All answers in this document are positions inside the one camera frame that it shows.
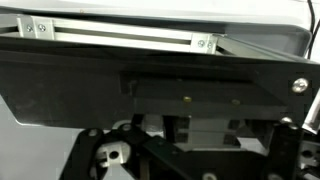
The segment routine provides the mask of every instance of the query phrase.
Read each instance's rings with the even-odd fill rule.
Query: black mechanical part
[[[103,131],[88,129],[82,131],[71,150],[60,180],[93,180],[101,179],[95,167],[95,153],[103,142]]]
[[[16,119],[29,124],[111,129],[134,114],[264,121],[288,116],[302,124],[320,87],[320,66],[302,61],[3,37],[0,53],[0,93]],[[291,90],[299,78],[310,82],[302,94]],[[135,81],[133,90],[121,91],[119,84]]]
[[[280,177],[283,180],[293,180],[297,174],[296,167],[302,131],[300,128],[292,127],[294,127],[292,124],[281,124],[274,127],[270,153],[267,157],[249,151],[184,152],[165,139],[159,136],[150,137],[138,127],[130,124],[125,124],[118,130],[112,130],[104,135],[103,141],[99,142],[102,145],[118,140],[129,144],[134,153],[123,167],[138,179],[199,180],[205,177],[205,179],[216,178],[218,180],[273,180],[272,178]],[[87,132],[81,133],[77,142],[82,138],[87,138],[83,136]],[[84,148],[92,150],[89,153],[91,158],[87,158],[89,160],[86,161],[92,162],[96,147],[85,146]],[[79,145],[76,143],[70,157],[78,159],[69,158],[70,162],[68,161],[62,173],[68,174],[68,178],[75,179],[80,175],[68,168],[70,164],[82,159],[79,152],[85,153],[85,151],[79,151]],[[86,176],[82,179],[89,180],[90,176],[87,171],[83,172]]]

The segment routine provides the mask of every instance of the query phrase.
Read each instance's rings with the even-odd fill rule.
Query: screw
[[[283,180],[278,174],[271,173],[268,175],[268,180]]]
[[[212,173],[205,173],[202,176],[202,180],[218,180],[217,176]]]
[[[290,124],[289,125],[289,128],[292,129],[292,130],[297,130],[298,129],[298,126],[294,125],[294,124]]]
[[[38,28],[40,29],[40,31],[44,32],[46,31],[46,27],[43,24],[39,24]]]
[[[192,102],[192,98],[189,96],[185,96],[185,97],[183,97],[183,101],[186,103],[190,103],[190,102]]]
[[[158,142],[158,146],[163,146],[164,145],[164,142],[163,141],[159,141]]]
[[[307,90],[308,85],[308,80],[304,78],[297,79],[292,85],[292,91],[295,93],[302,93]]]
[[[27,31],[28,31],[28,32],[33,32],[33,28],[32,28],[32,26],[27,25]]]
[[[280,120],[280,122],[281,122],[282,124],[290,124],[290,123],[292,123],[292,119],[289,118],[289,117],[284,117],[284,118],[282,118],[282,119]]]
[[[200,40],[200,41],[198,42],[198,46],[199,46],[199,47],[203,47],[205,44],[206,44],[206,43],[205,43],[203,40]]]
[[[122,130],[124,130],[124,131],[130,131],[130,130],[131,130],[131,124],[125,124],[125,125],[123,125]]]
[[[96,129],[91,129],[89,132],[89,136],[93,137],[96,136],[98,134],[98,131]]]
[[[208,44],[208,48],[209,48],[209,49],[211,49],[211,48],[212,48],[212,43],[211,43],[211,42],[209,42],[209,44]]]
[[[232,99],[231,103],[236,106],[241,104],[241,102],[238,99]]]

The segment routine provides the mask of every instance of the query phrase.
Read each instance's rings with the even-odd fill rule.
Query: metal bracket
[[[54,40],[53,20],[32,16],[18,16],[17,21],[21,37]]]
[[[190,52],[215,54],[218,38],[209,34],[193,34]]]
[[[96,158],[101,161],[101,167],[107,168],[112,165],[126,163],[130,154],[130,146],[127,143],[120,141],[102,145],[97,151]]]
[[[320,110],[320,89],[316,97],[314,98],[312,105],[309,109],[308,115],[303,123],[302,128],[313,133],[317,134],[319,130],[320,120],[317,119],[318,113]]]

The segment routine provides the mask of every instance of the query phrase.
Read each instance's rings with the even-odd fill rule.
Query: cable
[[[319,21],[318,21],[318,23],[317,23],[317,27],[316,27],[316,29],[314,30],[314,33],[313,33],[312,39],[311,39],[311,41],[310,41],[309,53],[308,53],[308,59],[310,59],[310,58],[311,58],[313,44],[314,44],[314,41],[316,40],[316,37],[317,37],[318,31],[319,31],[319,27],[320,27],[320,19],[319,19]]]
[[[315,32],[314,32],[314,23],[316,22],[316,18],[315,18],[315,14],[314,14],[312,1],[311,0],[307,0],[307,2],[308,2],[309,9],[310,9],[310,14],[311,14],[310,32],[311,32],[312,38],[311,38],[311,42],[310,42],[310,45],[309,45],[309,52],[308,52],[308,57],[307,57],[308,59],[310,59],[311,58],[311,53],[312,53],[312,48],[313,48],[313,43],[314,43],[314,39],[315,39],[314,33],[317,34],[318,30],[315,30]]]
[[[307,0],[308,1],[308,6],[310,9],[310,14],[311,14],[311,26],[310,26],[310,32],[313,34],[313,30],[314,30],[314,23],[316,22],[316,18],[314,15],[314,9],[313,9],[313,5],[311,0]]]

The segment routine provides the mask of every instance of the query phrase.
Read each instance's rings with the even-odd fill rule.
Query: metal rail
[[[210,32],[17,14],[0,15],[0,36],[255,59],[303,60]]]

